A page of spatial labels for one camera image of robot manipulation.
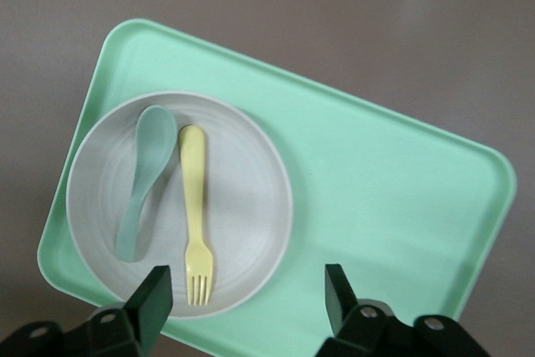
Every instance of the fork handle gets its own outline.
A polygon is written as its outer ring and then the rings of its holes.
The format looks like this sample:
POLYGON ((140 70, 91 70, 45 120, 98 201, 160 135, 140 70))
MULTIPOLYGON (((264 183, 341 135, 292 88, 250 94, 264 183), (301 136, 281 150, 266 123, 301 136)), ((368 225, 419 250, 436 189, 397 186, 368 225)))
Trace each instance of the fork handle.
POLYGON ((187 125, 179 135, 182 182, 186 200, 187 231, 190 240, 202 240, 202 204, 206 139, 201 128, 187 125))

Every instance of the yellow fork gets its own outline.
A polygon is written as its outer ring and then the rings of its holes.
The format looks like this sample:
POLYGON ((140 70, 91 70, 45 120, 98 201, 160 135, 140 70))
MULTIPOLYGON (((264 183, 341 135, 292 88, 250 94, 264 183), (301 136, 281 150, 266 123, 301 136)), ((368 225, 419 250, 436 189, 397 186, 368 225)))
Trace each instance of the yellow fork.
POLYGON ((188 125, 179 135, 182 180, 186 200, 188 244, 186 287, 188 304, 207 304, 211 292, 213 256, 202 239, 202 207, 206 164, 206 140, 202 129, 188 125))

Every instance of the green spoon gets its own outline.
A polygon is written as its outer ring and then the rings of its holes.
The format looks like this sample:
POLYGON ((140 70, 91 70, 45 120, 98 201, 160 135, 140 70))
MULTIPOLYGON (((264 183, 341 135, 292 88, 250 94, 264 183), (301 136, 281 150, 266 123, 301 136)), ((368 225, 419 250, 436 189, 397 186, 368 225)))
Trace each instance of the green spoon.
POLYGON ((164 106, 149 106, 137 122, 134 184, 115 241, 115 256, 123 261, 131 263, 135 259, 141 210, 171 158, 177 132, 175 116, 164 106))

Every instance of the plate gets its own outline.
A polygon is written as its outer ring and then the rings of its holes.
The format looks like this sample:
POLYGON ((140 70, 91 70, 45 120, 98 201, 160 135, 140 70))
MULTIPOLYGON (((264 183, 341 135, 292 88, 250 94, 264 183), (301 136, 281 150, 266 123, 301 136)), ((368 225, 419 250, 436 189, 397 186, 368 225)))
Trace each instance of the plate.
POLYGON ((188 92, 149 94, 111 110, 86 135, 69 173, 67 216, 75 245, 91 272, 126 300, 155 265, 171 266, 171 317, 200 318, 253 296, 272 276, 288 245, 293 199, 273 143, 233 106, 188 92), (175 148, 140 219, 137 258, 115 257, 114 244, 135 169, 135 125, 150 105, 164 105, 178 128, 206 132, 204 236, 215 266, 211 300, 186 301, 187 228, 181 166, 175 148))

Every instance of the mint green tray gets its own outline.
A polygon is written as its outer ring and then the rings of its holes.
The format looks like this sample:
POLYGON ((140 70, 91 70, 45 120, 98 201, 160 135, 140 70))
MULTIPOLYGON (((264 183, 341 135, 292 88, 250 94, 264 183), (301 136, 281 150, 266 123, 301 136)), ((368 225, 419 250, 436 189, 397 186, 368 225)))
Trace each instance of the mint green tray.
POLYGON ((44 277, 95 305, 116 300, 77 254, 65 212, 69 168, 94 123, 141 94, 209 94, 251 116, 278 148, 295 203, 288 251, 253 298, 164 333, 228 357, 310 357, 330 327, 324 264, 358 297, 406 323, 457 319, 514 197, 498 152, 147 20, 105 40, 38 249, 44 277))

